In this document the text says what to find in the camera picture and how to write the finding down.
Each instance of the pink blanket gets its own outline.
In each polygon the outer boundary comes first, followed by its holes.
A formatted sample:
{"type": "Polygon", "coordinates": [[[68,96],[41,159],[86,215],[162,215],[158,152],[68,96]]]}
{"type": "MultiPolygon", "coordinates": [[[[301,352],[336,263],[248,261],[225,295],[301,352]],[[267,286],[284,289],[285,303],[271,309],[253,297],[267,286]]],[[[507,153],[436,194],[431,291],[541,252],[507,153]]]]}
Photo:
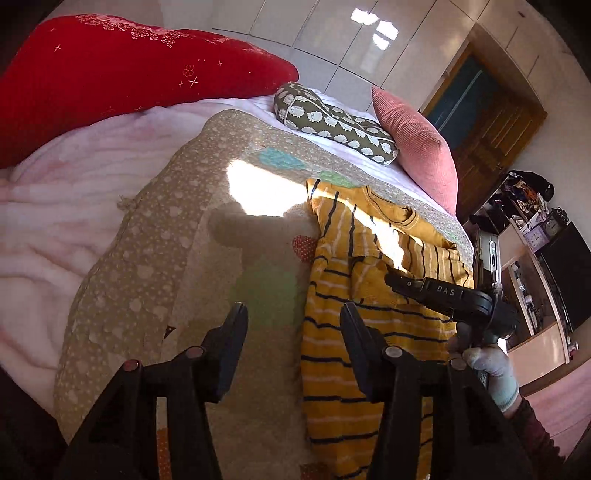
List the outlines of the pink blanket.
{"type": "MultiPolygon", "coordinates": [[[[272,113],[272,97],[155,107],[64,134],[0,180],[0,364],[47,411],[70,303],[117,233],[124,215],[117,202],[133,198],[207,119],[228,108],[287,129],[272,113]]],[[[300,135],[443,211],[397,165],[300,135]]]]}

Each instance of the yellow clothing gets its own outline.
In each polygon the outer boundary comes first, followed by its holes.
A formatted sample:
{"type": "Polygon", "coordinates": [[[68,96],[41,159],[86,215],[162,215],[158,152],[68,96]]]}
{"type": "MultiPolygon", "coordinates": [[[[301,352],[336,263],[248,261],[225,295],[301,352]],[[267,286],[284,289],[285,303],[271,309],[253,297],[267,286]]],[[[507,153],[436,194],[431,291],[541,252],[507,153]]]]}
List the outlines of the yellow clothing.
{"type": "MultiPolygon", "coordinates": [[[[340,333],[343,303],[354,301],[368,326],[390,345],[420,360],[445,361],[455,333],[448,317],[395,294],[385,284],[387,265],[409,277],[432,277],[467,287],[472,274],[455,244],[408,207],[369,187],[346,189],[308,180],[308,197],[321,237],[312,265],[301,347],[304,412],[310,441],[336,478],[365,478],[377,440],[383,404],[357,388],[340,333]]],[[[417,478],[430,469],[432,404],[423,400],[417,478]]]]}

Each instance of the screw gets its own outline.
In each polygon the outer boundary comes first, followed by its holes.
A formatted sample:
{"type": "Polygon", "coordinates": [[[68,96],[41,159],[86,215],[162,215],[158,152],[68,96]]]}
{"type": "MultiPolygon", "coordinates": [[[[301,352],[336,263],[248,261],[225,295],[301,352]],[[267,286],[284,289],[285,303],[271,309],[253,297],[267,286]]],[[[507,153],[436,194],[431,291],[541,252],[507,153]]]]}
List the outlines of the screw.
{"type": "Polygon", "coordinates": [[[450,365],[454,370],[462,371],[466,369],[466,362],[462,358],[453,358],[450,365]]]}
{"type": "Polygon", "coordinates": [[[140,366],[139,360],[126,360],[123,364],[123,370],[132,372],[140,366]]]}
{"type": "Polygon", "coordinates": [[[203,348],[201,348],[200,346],[192,346],[191,348],[187,349],[185,355],[187,355],[188,358],[199,358],[204,353],[205,350],[203,350],[203,348]]]}
{"type": "Polygon", "coordinates": [[[386,348],[386,355],[390,358],[399,358],[402,356],[402,349],[397,346],[389,346],[386,348]]]}

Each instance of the glove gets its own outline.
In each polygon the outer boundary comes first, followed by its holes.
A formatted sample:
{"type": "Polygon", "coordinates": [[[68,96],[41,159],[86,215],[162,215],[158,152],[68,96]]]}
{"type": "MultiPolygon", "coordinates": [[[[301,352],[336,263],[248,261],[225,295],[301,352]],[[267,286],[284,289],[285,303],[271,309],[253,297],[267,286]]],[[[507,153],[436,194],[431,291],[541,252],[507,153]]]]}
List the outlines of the glove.
{"type": "MultiPolygon", "coordinates": [[[[455,356],[459,356],[458,346],[456,336],[447,343],[448,351],[455,356]]],[[[484,370],[489,374],[488,393],[502,413],[520,398],[511,360],[498,345],[466,349],[462,352],[462,358],[474,370],[484,370]]]]}

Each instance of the red sleeve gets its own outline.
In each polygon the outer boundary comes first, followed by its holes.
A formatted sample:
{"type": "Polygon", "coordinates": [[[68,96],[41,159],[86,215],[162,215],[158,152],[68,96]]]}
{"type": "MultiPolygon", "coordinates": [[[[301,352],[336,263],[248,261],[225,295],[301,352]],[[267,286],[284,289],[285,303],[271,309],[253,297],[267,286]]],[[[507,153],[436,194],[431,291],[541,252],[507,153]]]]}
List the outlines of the red sleeve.
{"type": "Polygon", "coordinates": [[[538,480],[556,480],[564,463],[560,449],[535,417],[530,403],[523,399],[515,415],[510,420],[519,437],[538,480]]]}

